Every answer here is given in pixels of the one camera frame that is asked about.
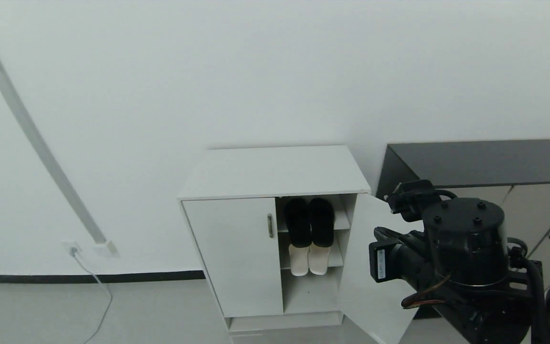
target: white slipper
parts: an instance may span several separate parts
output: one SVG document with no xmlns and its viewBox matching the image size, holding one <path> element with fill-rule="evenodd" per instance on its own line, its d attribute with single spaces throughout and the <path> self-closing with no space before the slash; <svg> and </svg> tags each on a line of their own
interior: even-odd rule
<svg viewBox="0 0 550 344">
<path fill-rule="evenodd" d="M 292 244 L 288 247 L 288 253 L 290 253 L 290 271 L 294 276 L 305 276 L 309 272 L 308 252 L 308 247 L 295 247 Z"/>
<path fill-rule="evenodd" d="M 329 247 L 319 247 L 315 244 L 309 246 L 309 269 L 315 275 L 325 275 L 328 271 Z"/>
</svg>

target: wire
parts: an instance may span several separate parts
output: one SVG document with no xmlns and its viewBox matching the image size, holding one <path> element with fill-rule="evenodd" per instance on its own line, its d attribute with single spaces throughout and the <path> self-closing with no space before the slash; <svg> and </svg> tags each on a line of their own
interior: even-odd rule
<svg viewBox="0 0 550 344">
<path fill-rule="evenodd" d="M 511 244 L 515 244 L 515 245 L 518 245 L 521 250 L 523 250 L 523 256 L 526 257 L 528 256 L 528 245 L 526 244 L 525 241 L 521 240 L 521 239 L 517 239 L 516 237 L 507 237 L 507 242 L 510 242 Z"/>
<path fill-rule="evenodd" d="M 536 307 L 535 326 L 539 336 L 544 344 L 550 344 L 550 333 L 547 328 L 546 306 L 544 305 L 544 284 L 539 268 L 526 257 L 522 257 L 522 262 L 528 270 L 528 276 L 531 282 L 532 298 Z"/>
<path fill-rule="evenodd" d="M 83 344 L 86 344 L 87 342 L 89 342 L 94 336 L 96 336 L 96 333 L 99 332 L 99 330 L 101 329 L 101 325 L 103 325 L 103 320 L 105 320 L 105 315 L 107 314 L 107 311 L 109 311 L 109 307 L 112 305 L 112 300 L 114 299 L 114 296 L 112 295 L 112 293 L 109 291 L 109 289 L 107 289 L 107 287 L 105 287 L 105 285 L 103 285 L 103 283 L 101 283 L 101 280 L 99 279 L 99 277 L 96 276 L 96 274 L 93 274 L 92 272 L 90 272 L 88 269 L 85 268 L 85 266 L 82 264 L 81 261 L 79 261 L 78 257 L 76 257 L 76 253 L 78 253 L 78 249 L 72 247 L 70 250 L 69 250 L 69 254 L 74 257 L 74 259 L 76 259 L 76 261 L 78 262 L 78 264 L 80 265 L 80 267 L 87 273 L 89 273 L 90 275 L 92 275 L 92 277 L 94 277 L 96 279 L 96 282 L 99 283 L 100 287 L 103 288 L 103 290 L 105 290 L 105 292 L 107 292 L 107 295 L 109 295 L 109 302 L 107 303 L 107 307 L 105 308 L 105 312 L 103 312 L 103 316 L 101 316 L 101 321 L 99 322 L 99 326 L 96 327 L 96 330 L 94 331 L 94 333 L 83 343 Z"/>
<path fill-rule="evenodd" d="M 428 289 L 423 290 L 423 291 L 416 292 L 413 295 L 407 296 L 406 298 L 404 298 L 402 300 L 402 302 L 400 302 L 400 305 L 404 309 L 412 309 L 412 308 L 415 308 L 415 307 L 419 307 L 422 304 L 431 305 L 431 304 L 435 304 L 435 303 L 445 303 L 445 301 L 443 301 L 443 300 L 437 300 L 437 299 L 422 300 L 422 298 L 423 298 L 423 296 L 426 296 L 428 293 L 433 292 L 434 290 L 437 290 L 438 288 L 440 288 L 450 278 L 451 278 L 451 274 L 447 275 L 447 277 L 445 277 L 442 281 L 440 281 L 439 283 L 436 283 L 432 287 L 429 287 Z"/>
</svg>

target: label sticker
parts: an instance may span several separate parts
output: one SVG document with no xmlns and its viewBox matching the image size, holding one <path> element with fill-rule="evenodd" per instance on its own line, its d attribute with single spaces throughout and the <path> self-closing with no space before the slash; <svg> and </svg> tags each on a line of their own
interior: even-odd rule
<svg viewBox="0 0 550 344">
<path fill-rule="evenodd" d="M 377 278 L 382 280 L 386 278 L 386 251 L 377 251 Z"/>
</svg>

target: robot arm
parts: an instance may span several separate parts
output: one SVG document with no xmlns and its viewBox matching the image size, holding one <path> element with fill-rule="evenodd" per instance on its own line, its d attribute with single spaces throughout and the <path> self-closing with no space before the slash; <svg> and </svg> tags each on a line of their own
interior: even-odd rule
<svg viewBox="0 0 550 344">
<path fill-rule="evenodd" d="M 541 263 L 506 237 L 498 205 L 429 181 L 401 183 L 386 201 L 393 214 L 424 226 L 406 235 L 377 227 L 369 245 L 377 283 L 403 279 L 417 291 L 402 307 L 431 305 L 472 344 L 519 344 L 530 327 L 533 344 L 550 344 Z"/>
</svg>

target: cabinet top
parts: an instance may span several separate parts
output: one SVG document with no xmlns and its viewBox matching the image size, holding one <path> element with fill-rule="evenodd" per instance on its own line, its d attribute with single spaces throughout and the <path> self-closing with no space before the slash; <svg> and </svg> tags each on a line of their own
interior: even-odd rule
<svg viewBox="0 0 550 344">
<path fill-rule="evenodd" d="M 180 200 L 370 193 L 347 146 L 207 150 Z"/>
<path fill-rule="evenodd" d="M 388 146 L 418 178 L 439 187 L 550 183 L 550 140 Z"/>
</svg>

